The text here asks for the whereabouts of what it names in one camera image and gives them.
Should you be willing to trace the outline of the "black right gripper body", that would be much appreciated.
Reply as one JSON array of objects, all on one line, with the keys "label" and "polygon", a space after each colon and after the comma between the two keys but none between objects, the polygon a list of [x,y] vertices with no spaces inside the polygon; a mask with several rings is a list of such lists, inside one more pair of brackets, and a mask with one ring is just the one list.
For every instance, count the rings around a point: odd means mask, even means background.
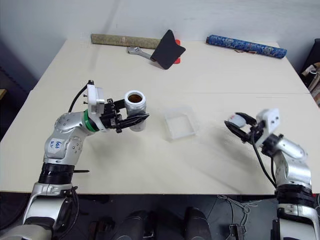
[{"label": "black right gripper body", "polygon": [[256,120],[248,120],[246,123],[250,125],[250,132],[247,134],[247,142],[251,145],[262,145],[262,136],[264,128],[266,127],[266,121],[261,120],[260,122],[257,122]]}]

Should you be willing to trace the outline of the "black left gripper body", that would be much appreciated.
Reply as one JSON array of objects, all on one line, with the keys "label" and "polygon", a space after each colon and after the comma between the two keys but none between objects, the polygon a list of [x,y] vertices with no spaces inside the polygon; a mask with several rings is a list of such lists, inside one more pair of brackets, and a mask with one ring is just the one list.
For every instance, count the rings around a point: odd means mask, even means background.
[{"label": "black left gripper body", "polygon": [[114,101],[112,98],[106,100],[100,120],[106,129],[116,129],[117,121],[122,120],[120,110],[115,110]]}]

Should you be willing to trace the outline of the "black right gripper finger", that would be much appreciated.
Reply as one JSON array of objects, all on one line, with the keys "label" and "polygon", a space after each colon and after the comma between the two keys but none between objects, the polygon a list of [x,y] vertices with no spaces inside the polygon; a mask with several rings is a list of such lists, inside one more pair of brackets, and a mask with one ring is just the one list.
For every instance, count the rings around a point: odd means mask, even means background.
[{"label": "black right gripper finger", "polygon": [[240,127],[227,120],[224,121],[224,124],[234,135],[239,137],[243,143],[250,142],[250,135],[241,130]]},{"label": "black right gripper finger", "polygon": [[244,118],[247,125],[256,125],[257,121],[255,118],[251,117],[250,115],[243,113],[243,112],[236,112],[236,115],[239,115],[240,117]]}]

